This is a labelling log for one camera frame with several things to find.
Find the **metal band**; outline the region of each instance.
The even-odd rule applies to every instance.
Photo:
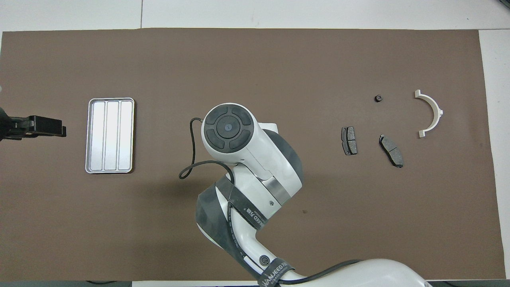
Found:
[[[261,230],[266,225],[267,218],[226,176],[216,182],[216,187],[253,228]]]
[[[287,192],[285,187],[274,177],[267,180],[259,181],[266,187],[266,189],[273,195],[280,205],[283,205],[287,200],[290,199],[290,194]]]
[[[257,280],[260,287],[275,287],[285,272],[294,269],[281,258],[275,258]]]

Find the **silver metal tray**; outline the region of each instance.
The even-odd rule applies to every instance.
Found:
[[[85,170],[90,174],[128,173],[133,168],[135,101],[91,99]]]

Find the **brand logo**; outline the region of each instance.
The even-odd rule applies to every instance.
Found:
[[[267,287],[269,286],[269,283],[271,283],[272,281],[275,281],[275,276],[281,271],[283,270],[284,267],[288,266],[289,264],[287,264],[287,262],[283,262],[282,264],[276,266],[276,268],[273,270],[273,272],[271,272],[270,274],[266,274],[267,276],[267,279],[264,279],[262,280],[261,285],[263,287]]]
[[[251,216],[251,218],[253,218],[253,220],[255,220],[255,222],[257,222],[260,225],[260,227],[264,227],[264,223],[262,222],[260,217],[255,212],[253,212],[253,210],[249,208],[245,208],[244,210],[249,216]]]

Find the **white floor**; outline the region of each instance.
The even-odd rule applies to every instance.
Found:
[[[506,152],[510,9],[499,1],[0,0],[0,32],[153,27],[480,30],[501,235],[510,278],[510,153]]]

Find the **white semicircular bracket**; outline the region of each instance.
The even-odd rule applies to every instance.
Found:
[[[434,99],[425,94],[422,94],[420,90],[415,91],[415,98],[426,101],[434,111],[434,119],[432,120],[432,124],[430,124],[428,128],[418,131],[420,137],[424,137],[425,132],[428,132],[429,130],[433,129],[439,123],[439,118],[443,115],[443,110],[439,108],[438,103],[436,103]]]

